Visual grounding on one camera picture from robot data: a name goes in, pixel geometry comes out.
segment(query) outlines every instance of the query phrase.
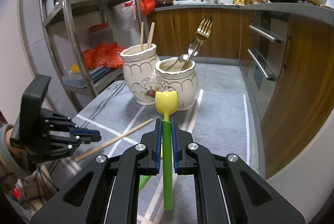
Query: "gray sleeve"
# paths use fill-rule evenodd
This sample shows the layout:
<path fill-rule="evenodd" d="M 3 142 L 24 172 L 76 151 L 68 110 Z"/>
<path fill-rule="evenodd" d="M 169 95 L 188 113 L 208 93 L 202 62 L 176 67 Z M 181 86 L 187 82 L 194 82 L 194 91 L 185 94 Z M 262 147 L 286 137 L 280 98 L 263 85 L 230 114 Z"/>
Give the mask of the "gray sleeve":
<path fill-rule="evenodd" d="M 0 160 L 9 172 L 14 173 L 16 178 L 23 179 L 29 176 L 31 172 L 24 170 L 17 164 L 6 146 L 5 134 L 12 128 L 12 124 L 6 124 L 0 128 Z"/>

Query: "ceramic utensil holder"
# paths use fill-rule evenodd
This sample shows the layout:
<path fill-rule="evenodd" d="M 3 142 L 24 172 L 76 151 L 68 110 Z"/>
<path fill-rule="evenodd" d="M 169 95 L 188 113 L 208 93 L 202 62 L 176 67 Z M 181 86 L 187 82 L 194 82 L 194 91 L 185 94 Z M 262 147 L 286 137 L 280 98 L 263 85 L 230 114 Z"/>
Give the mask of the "ceramic utensil holder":
<path fill-rule="evenodd" d="M 155 66 L 159 61 L 156 45 L 141 51 L 140 45 L 132 46 L 120 53 L 126 85 L 136 101 L 144 106 L 154 104 L 156 91 L 163 91 L 162 79 L 156 77 Z"/>
<path fill-rule="evenodd" d="M 165 71 L 177 57 L 157 62 L 156 76 L 161 78 L 163 91 L 177 91 L 179 97 L 178 111 L 191 108 L 195 103 L 198 91 L 198 78 L 195 72 L 195 62 L 191 61 L 188 69 L 181 71 L 184 61 L 178 61 L 172 71 Z"/>

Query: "gold fork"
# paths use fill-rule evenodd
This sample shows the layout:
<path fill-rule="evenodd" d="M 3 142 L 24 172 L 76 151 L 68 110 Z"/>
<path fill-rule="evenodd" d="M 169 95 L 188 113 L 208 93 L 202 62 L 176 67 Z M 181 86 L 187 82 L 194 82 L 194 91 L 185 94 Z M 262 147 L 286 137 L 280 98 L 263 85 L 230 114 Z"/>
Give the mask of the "gold fork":
<path fill-rule="evenodd" d="M 197 28 L 195 39 L 194 39 L 194 40 L 197 40 L 197 44 L 196 44 L 192 54 L 188 57 L 187 61 L 184 63 L 181 70 L 187 69 L 187 67 L 189 66 L 190 61 L 194 57 L 195 52 L 198 50 L 198 48 L 200 48 L 202 46 L 203 41 L 206 41 L 209 38 L 211 30 L 212 30 L 212 25 L 213 25 L 213 22 L 211 22 L 209 20 L 206 20 L 206 19 L 204 19 L 201 22 L 201 24 Z"/>

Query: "oven handle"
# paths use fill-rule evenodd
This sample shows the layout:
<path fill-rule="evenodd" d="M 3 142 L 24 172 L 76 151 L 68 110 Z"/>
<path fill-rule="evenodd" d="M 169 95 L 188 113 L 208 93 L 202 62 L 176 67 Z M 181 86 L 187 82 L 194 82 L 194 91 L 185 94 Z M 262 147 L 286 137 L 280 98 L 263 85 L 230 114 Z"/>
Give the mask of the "oven handle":
<path fill-rule="evenodd" d="M 276 42 L 276 43 L 284 43 L 287 41 L 286 38 L 274 33 L 274 32 L 269 32 L 258 25 L 249 25 L 249 28 L 256 33 L 260 34 L 261 36 L 267 38 L 271 42 Z"/>
<path fill-rule="evenodd" d="M 276 77 L 273 74 L 267 74 L 266 73 L 266 71 L 264 70 L 264 68 L 262 67 L 262 65 L 260 64 L 260 62 L 257 60 L 257 58 L 255 57 L 255 55 L 252 53 L 252 51 L 250 49 L 248 49 L 248 53 L 249 53 L 250 57 L 254 60 L 255 64 L 260 69 L 260 71 L 261 71 L 262 75 L 265 77 L 265 79 L 267 81 L 276 81 Z"/>

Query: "wooden chopstick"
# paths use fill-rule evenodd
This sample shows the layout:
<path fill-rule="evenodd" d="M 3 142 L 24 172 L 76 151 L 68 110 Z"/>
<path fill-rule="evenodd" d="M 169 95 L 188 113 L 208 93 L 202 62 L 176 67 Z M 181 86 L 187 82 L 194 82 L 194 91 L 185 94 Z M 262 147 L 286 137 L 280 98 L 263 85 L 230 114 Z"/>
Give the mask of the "wooden chopstick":
<path fill-rule="evenodd" d="M 142 30 L 140 33 L 140 50 L 144 51 L 144 22 L 142 22 Z"/>
<path fill-rule="evenodd" d="M 150 29 L 150 34 L 148 36 L 148 41 L 147 41 L 147 49 L 151 48 L 151 46 L 152 46 L 154 27 L 155 27 L 155 23 L 152 23 L 151 29 Z"/>
<path fill-rule="evenodd" d="M 88 156 L 90 156 L 90 155 L 98 152 L 99 150 L 101 150 L 101 149 L 103 149 L 105 147 L 110 146 L 111 144 L 117 142 L 118 140 L 120 140 L 120 139 L 128 136 L 129 134 L 131 134 L 133 132 L 136 132 L 137 130 L 141 129 L 142 127 L 146 126 L 147 124 L 151 123 L 152 121 L 153 121 L 153 119 L 150 119 L 150 120 L 148 120 L 146 122 L 143 122 L 142 124 L 139 124 L 136 127 L 133 127 L 132 129 L 130 129 L 128 132 L 124 133 L 123 135 L 121 135 L 119 137 L 115 137 L 112 140 L 109 140 L 109 141 L 107 141 L 107 142 L 105 142 L 105 143 L 103 143 L 103 144 L 101 144 L 101 145 L 99 145 L 99 146 L 97 146 L 97 147 L 95 147 L 95 148 L 87 151 L 87 152 L 84 152 L 83 154 L 75 156 L 74 160 L 77 161 L 77 162 L 81 161 L 82 159 L 85 159 L 86 157 L 88 157 Z"/>

